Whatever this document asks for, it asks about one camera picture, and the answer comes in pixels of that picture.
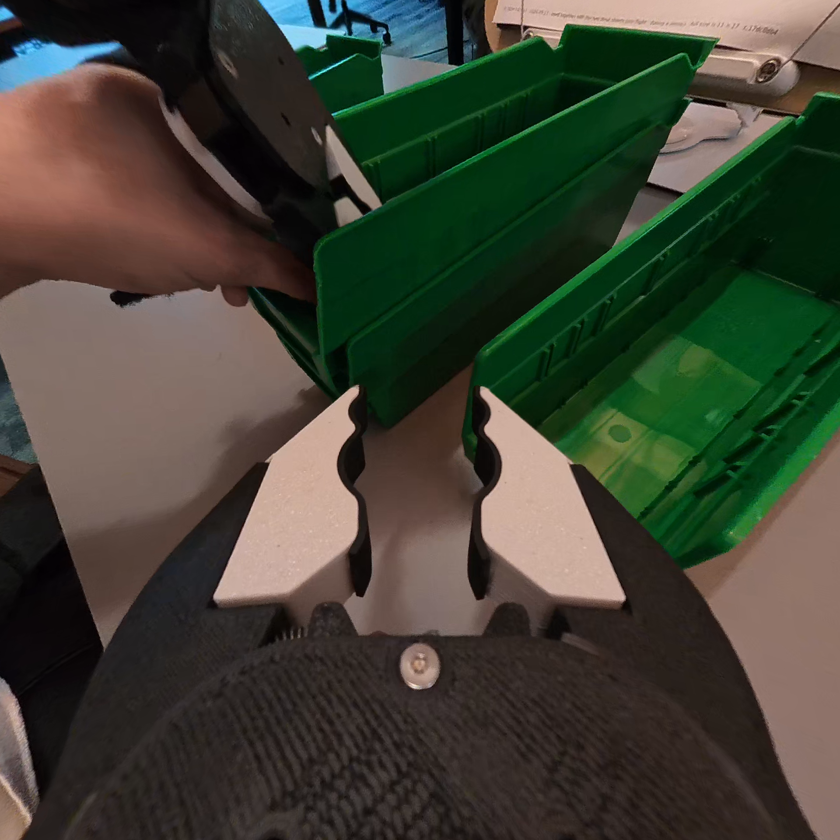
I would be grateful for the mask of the person's left hand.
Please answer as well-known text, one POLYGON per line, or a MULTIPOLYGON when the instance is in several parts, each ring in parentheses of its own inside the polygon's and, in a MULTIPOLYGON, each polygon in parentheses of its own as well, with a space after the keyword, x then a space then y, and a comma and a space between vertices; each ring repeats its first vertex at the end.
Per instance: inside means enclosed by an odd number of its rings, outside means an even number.
POLYGON ((168 126, 153 82, 99 63, 1 97, 1 295, 42 280, 314 301, 313 274, 245 221, 168 126))

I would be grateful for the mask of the instruction sheet on clipboard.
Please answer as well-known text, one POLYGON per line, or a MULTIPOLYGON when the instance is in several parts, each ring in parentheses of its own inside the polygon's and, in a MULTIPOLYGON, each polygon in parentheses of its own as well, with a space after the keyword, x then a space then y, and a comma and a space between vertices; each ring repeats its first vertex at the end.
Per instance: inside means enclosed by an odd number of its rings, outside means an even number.
MULTIPOLYGON (((528 38, 559 44, 564 27, 555 32, 493 24, 487 13, 495 5, 496 1, 485 2, 484 11, 486 36, 493 51, 528 38)), ((719 46, 718 40, 712 39, 717 42, 689 89, 694 103, 671 130, 648 177, 648 183, 661 191, 687 192, 783 116, 801 114, 817 92, 838 93, 838 70, 807 65, 800 65, 800 76, 787 92, 775 85, 755 84, 760 56, 719 46)))

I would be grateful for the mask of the black office chair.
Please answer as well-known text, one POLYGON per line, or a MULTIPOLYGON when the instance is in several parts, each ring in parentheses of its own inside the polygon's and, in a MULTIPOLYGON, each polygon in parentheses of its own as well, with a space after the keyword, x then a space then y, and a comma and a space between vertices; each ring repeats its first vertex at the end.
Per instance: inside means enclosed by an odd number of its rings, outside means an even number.
POLYGON ((353 35, 354 25, 363 25, 370 29, 373 35, 381 35, 384 46, 392 45, 392 34, 386 22, 377 20, 370 15, 352 9, 347 1, 328 1, 329 12, 334 19, 328 21, 324 13, 322 1, 307 1, 311 21, 316 28, 338 30, 343 28, 346 35, 353 35))

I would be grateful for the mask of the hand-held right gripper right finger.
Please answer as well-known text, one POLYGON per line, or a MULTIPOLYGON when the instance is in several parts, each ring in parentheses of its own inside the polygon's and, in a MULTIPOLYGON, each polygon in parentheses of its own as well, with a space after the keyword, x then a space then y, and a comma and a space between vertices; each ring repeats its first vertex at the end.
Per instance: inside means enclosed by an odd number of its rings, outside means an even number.
POLYGON ((470 422, 482 484, 467 560, 474 597, 519 604, 531 625, 549 625, 562 606, 623 607, 573 463, 484 385, 474 388, 470 422))

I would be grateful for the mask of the printed instruction sheet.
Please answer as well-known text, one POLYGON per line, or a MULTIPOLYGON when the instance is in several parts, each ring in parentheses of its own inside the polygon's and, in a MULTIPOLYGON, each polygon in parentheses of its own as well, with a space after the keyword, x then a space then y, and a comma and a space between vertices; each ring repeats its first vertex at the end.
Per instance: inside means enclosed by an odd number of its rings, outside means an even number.
POLYGON ((839 68, 838 1, 502 1, 487 18, 553 32, 577 24, 705 36, 731 49, 839 68))

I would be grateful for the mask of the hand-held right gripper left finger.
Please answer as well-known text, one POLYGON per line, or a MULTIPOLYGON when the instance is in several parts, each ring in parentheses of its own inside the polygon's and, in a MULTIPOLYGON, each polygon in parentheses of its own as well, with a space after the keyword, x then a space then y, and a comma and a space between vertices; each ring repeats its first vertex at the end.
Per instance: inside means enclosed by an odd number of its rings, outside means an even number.
POLYGON ((213 594, 219 608, 280 606, 306 622, 325 602, 363 597, 371 583, 365 389, 352 386, 268 460, 213 594))

